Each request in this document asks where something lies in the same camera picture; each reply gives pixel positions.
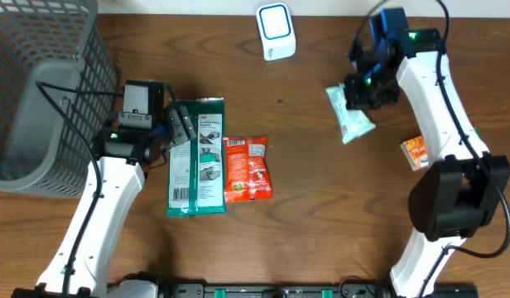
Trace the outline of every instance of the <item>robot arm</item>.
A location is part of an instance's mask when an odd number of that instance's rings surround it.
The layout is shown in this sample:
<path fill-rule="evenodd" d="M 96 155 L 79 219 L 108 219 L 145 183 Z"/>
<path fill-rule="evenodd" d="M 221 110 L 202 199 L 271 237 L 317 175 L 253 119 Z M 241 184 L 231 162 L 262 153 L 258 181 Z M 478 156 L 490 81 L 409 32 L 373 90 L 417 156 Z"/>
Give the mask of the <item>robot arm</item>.
<path fill-rule="evenodd" d="M 106 296 L 110 263 L 124 219 L 145 183 L 145 176 L 138 163 L 130 165 L 123 158 L 102 157 L 98 164 L 103 176 L 103 196 L 95 207 L 82 238 L 83 244 L 76 254 L 69 293 L 77 295 L 80 288 L 87 288 L 91 290 L 92 297 L 101 298 Z M 45 291 L 58 293 L 62 290 L 64 267 L 91 204 L 96 184 L 93 166 L 89 165 L 86 187 L 64 241 L 36 283 L 45 284 Z"/>
<path fill-rule="evenodd" d="M 75 254 L 68 296 L 158 297 L 158 282 L 150 281 L 148 277 L 124 281 L 110 293 L 107 292 L 107 284 L 110 263 L 124 220 L 145 183 L 146 173 L 142 166 L 157 160 L 160 151 L 196 137 L 185 106 L 163 109 L 163 90 L 164 84 L 161 83 L 127 81 L 124 108 L 118 113 L 118 128 L 112 128 L 114 119 L 111 119 L 92 141 L 91 151 L 99 166 L 101 181 L 97 181 L 93 163 L 90 163 L 79 206 L 51 264 L 41 274 L 34 291 L 16 289 L 12 297 L 61 296 L 67 262 L 73 257 L 70 255 L 71 248 L 93 201 L 98 182 L 103 184 L 102 194 Z"/>
<path fill-rule="evenodd" d="M 370 25 L 374 49 L 362 49 L 355 41 L 349 59 L 358 73 L 346 77 L 345 97 L 348 108 L 379 108 L 395 103 L 402 89 L 425 139 L 430 168 L 411 191 L 408 205 L 414 229 L 390 272 L 395 296 L 417 297 L 443 248 L 461 246 L 479 227 L 489 224 L 499 198 L 461 141 L 440 91 L 436 62 L 444 49 L 439 32 L 409 29 L 402 8 L 382 10 Z M 455 91 L 446 54 L 441 59 L 441 74 L 470 144 L 503 190 L 510 175 L 507 158 L 490 156 L 472 127 Z M 442 258 L 424 296 L 434 291 L 435 279 L 450 256 Z"/>

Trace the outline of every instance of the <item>gray plastic basket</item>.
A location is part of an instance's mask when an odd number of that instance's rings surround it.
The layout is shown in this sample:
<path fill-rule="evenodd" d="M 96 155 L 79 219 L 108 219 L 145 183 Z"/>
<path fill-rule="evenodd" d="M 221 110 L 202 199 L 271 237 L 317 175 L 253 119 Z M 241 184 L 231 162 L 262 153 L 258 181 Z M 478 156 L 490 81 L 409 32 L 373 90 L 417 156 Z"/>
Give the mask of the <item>gray plastic basket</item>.
<path fill-rule="evenodd" d="M 86 148 L 35 82 L 115 90 L 96 15 L 94 0 L 0 0 L 0 190 L 70 197 L 84 188 Z M 109 96 L 47 91 L 87 140 L 113 106 Z"/>

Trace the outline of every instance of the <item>wire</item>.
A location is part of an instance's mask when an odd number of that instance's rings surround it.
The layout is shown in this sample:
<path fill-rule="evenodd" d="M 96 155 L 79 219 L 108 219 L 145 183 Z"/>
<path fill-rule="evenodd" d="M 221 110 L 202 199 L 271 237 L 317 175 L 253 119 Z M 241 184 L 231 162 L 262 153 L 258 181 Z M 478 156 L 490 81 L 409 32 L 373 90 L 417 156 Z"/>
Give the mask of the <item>wire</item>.
<path fill-rule="evenodd" d="M 369 286 L 364 282 L 363 278 L 360 277 L 360 276 L 347 276 L 347 277 L 345 277 L 345 279 L 343 279 L 342 282 L 338 286 L 338 293 L 339 293 L 340 296 L 342 296 L 343 298 L 347 298 L 347 296 L 343 293 L 343 289 L 344 289 L 344 284 L 346 283 L 346 281 L 348 279 L 358 279 L 358 280 L 362 281 L 363 285 L 365 286 L 365 289 L 369 292 L 369 294 L 371 294 L 371 296 L 374 297 L 374 291 L 371 291 L 371 289 L 369 289 Z"/>
<path fill-rule="evenodd" d="M 42 87 L 47 87 L 47 88 L 51 88 L 51 89 L 55 89 L 55 90 L 60 90 L 60 91 L 65 91 L 65 92 L 71 92 L 71 93 L 74 93 L 74 94 L 112 95 L 112 96 L 117 96 L 117 97 L 124 97 L 124 94 L 117 94 L 117 93 L 114 93 L 114 92 L 86 91 L 86 90 L 69 89 L 69 88 L 65 88 L 65 87 L 56 86 L 56 85 L 53 85 L 53 84 L 48 84 L 46 82 L 36 81 L 36 86 L 38 86 L 38 84 L 40 86 L 42 86 Z"/>
<path fill-rule="evenodd" d="M 418 298 L 423 297 L 424 291 L 426 289 L 426 286 L 428 285 L 428 282 L 433 277 L 435 271 L 439 267 L 443 258 L 448 255 L 448 251 L 450 249 L 454 249 L 458 252 L 466 253 L 473 257 L 487 259 L 487 258 L 494 258 L 494 257 L 500 256 L 502 253 L 504 253 L 507 250 L 507 248 L 510 244 L 510 209 L 509 209 L 507 199 L 505 198 L 505 195 L 503 194 L 502 190 L 498 186 L 498 182 L 496 181 L 494 176 L 490 173 L 490 171 L 487 169 L 487 166 L 483 163 L 481 158 L 479 158 L 478 153 L 475 151 L 475 149 L 470 144 L 469 139 L 467 138 L 467 135 L 464 133 L 463 128 L 461 127 L 461 123 L 459 122 L 459 119 L 455 115 L 454 108 L 452 107 L 452 104 L 448 97 L 448 93 L 446 92 L 445 83 L 443 82 L 443 77 L 441 74 L 440 63 L 441 63 L 442 55 L 446 53 L 446 39 L 448 37 L 448 30 L 450 28 L 450 15 L 448 13 L 448 9 L 446 8 L 446 5 L 441 0 L 437 0 L 437 2 L 443 8 L 443 11 L 445 12 L 445 19 L 446 19 L 446 28 L 445 28 L 445 34 L 443 35 L 442 47 L 437 52 L 437 61 L 435 64 L 435 69 L 436 69 L 436 73 L 437 73 L 437 82 L 440 87 L 440 91 L 443 95 L 443 99 L 445 100 L 446 107 L 448 108 L 448 112 L 449 112 L 450 116 L 452 117 L 452 121 L 454 122 L 455 127 L 458 130 L 459 136 L 461 137 L 461 141 L 465 144 L 465 146 L 469 150 L 470 154 L 472 154 L 472 156 L 478 163 L 479 169 L 487 176 L 488 181 L 490 182 L 490 184 L 493 186 L 493 188 L 498 193 L 500 202 L 502 203 L 503 213 L 505 214 L 506 232 L 505 232 L 505 239 L 503 240 L 503 243 L 500 246 L 500 248 L 497 251 L 491 252 L 491 253 L 474 252 L 467 248 L 461 248 L 461 247 L 458 247 L 455 245 L 445 246 L 441 252 L 441 255 L 439 255 L 439 257 L 437 258 L 437 260 L 434 263 L 434 266 L 431 268 L 430 272 L 428 273 L 428 276 L 424 280 L 421 290 L 419 291 Z"/>
<path fill-rule="evenodd" d="M 382 1 L 378 2 L 373 8 L 371 8 L 371 10 L 369 10 L 369 12 L 363 18 L 362 23 L 360 24 L 360 27 L 358 27 L 356 34 L 354 34 L 353 44 L 354 44 L 354 42 L 356 42 L 358 40 L 360 33 L 362 33 L 363 27 L 365 26 L 365 24 L 367 24 L 369 22 L 369 19 L 371 18 L 373 13 L 388 1 L 389 0 L 382 0 Z"/>
<path fill-rule="evenodd" d="M 166 158 L 166 148 L 161 149 L 161 156 L 163 156 L 163 163 L 161 163 L 161 164 L 159 164 L 159 165 L 157 165 L 157 166 L 151 166 L 151 167 L 150 167 L 150 170 L 152 170 L 152 169 L 156 169 L 156 168 L 158 168 L 158 167 L 160 167 L 160 166 L 165 166 L 165 165 L 166 165 L 166 159 L 167 159 L 167 158 Z"/>
<path fill-rule="evenodd" d="M 114 95 L 119 96 L 119 94 L 114 94 L 111 92 L 93 92 L 93 91 L 80 91 L 80 90 L 73 90 L 73 89 L 67 89 L 59 86 L 54 86 L 48 83 L 44 83 L 41 81 L 36 81 L 36 87 L 40 90 L 41 94 L 47 99 L 47 102 L 55 109 L 55 111 L 64 119 L 65 123 L 69 127 L 71 131 L 73 131 L 78 137 L 80 143 L 84 145 L 86 148 L 86 151 L 88 152 L 89 158 L 91 159 L 91 163 L 93 165 L 94 171 L 95 171 L 95 179 L 97 180 L 97 188 L 95 189 L 93 199 L 91 200 L 91 205 L 89 206 L 88 212 L 84 216 L 84 221 L 82 222 L 82 225 L 80 226 L 79 232 L 76 235 L 75 242 L 73 243 L 73 247 L 70 251 L 70 256 L 67 260 L 67 264 L 65 265 L 65 271 L 64 271 L 64 282 L 62 284 L 62 297 L 66 298 L 68 291 L 69 291 L 69 284 L 70 284 L 70 278 L 71 273 L 73 272 L 73 263 L 75 261 L 76 253 L 79 250 L 80 241 L 82 240 L 82 237 L 84 236 L 85 229 L 88 226 L 88 222 L 91 219 L 91 216 L 93 215 L 95 206 L 97 205 L 97 202 L 99 201 L 101 190 L 102 190 L 102 179 L 100 175 L 100 169 L 99 165 L 97 165 L 97 161 L 95 160 L 93 154 L 89 150 L 89 143 L 86 141 L 84 135 L 80 133 L 79 129 L 73 124 L 71 119 L 65 115 L 64 111 L 55 103 L 55 101 L 50 97 L 50 95 L 44 90 L 44 87 L 52 88 L 56 90 L 61 91 L 67 91 L 67 92 L 73 92 L 77 94 L 104 94 L 104 95 Z"/>
<path fill-rule="evenodd" d="M 176 102 L 176 96 L 174 95 L 174 91 L 172 91 L 172 88 L 169 84 L 163 84 L 163 88 L 166 89 L 166 91 L 169 93 L 172 99 L 172 103 Z"/>

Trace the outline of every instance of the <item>wood grain surface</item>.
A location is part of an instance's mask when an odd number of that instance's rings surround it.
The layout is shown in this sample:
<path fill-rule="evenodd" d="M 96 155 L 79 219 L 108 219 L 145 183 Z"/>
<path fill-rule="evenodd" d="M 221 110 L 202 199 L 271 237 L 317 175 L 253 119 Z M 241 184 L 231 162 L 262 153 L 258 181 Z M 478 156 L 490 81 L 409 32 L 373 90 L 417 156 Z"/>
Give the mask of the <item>wood grain surface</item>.
<path fill-rule="evenodd" d="M 352 71 L 352 17 L 295 17 L 297 51 L 266 62 L 253 17 L 99 16 L 126 79 L 170 83 L 178 98 L 226 98 L 227 136 L 269 135 L 274 198 L 228 213 L 167 219 L 168 167 L 154 170 L 124 225 L 110 281 L 148 270 L 208 283 L 382 280 L 411 233 L 413 172 L 399 144 L 419 134 L 404 95 L 368 113 L 377 128 L 344 146 L 325 88 Z M 412 26 L 443 28 L 441 19 Z M 452 74 L 467 114 L 493 154 L 510 161 L 510 20 L 454 19 Z M 510 202 L 510 181 L 505 191 Z M 60 245 L 77 199 L 0 193 L 0 297 L 32 288 Z M 504 234 L 500 209 L 466 242 L 490 252 Z M 510 297 L 510 248 L 494 260 L 460 253 L 439 281 L 473 282 L 480 296 Z"/>

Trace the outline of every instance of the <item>product label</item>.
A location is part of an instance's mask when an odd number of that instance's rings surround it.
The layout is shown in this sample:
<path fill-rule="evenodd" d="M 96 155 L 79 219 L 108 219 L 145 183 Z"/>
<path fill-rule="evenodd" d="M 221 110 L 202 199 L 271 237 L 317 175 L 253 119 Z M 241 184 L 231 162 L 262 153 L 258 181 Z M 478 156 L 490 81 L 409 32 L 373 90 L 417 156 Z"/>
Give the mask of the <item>product label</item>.
<path fill-rule="evenodd" d="M 249 155 L 250 156 L 264 156 L 266 146 L 260 144 L 249 144 Z"/>
<path fill-rule="evenodd" d="M 169 206 L 189 207 L 190 142 L 171 148 Z"/>
<path fill-rule="evenodd" d="M 224 196 L 222 175 L 222 115 L 198 117 L 198 207 L 221 206 Z"/>
<path fill-rule="evenodd" d="M 244 145 L 245 142 L 244 140 L 230 140 L 228 141 L 228 146 L 239 146 L 239 145 Z"/>
<path fill-rule="evenodd" d="M 362 111 L 347 111 L 349 113 L 349 119 L 352 124 L 362 124 L 363 121 L 363 112 Z"/>

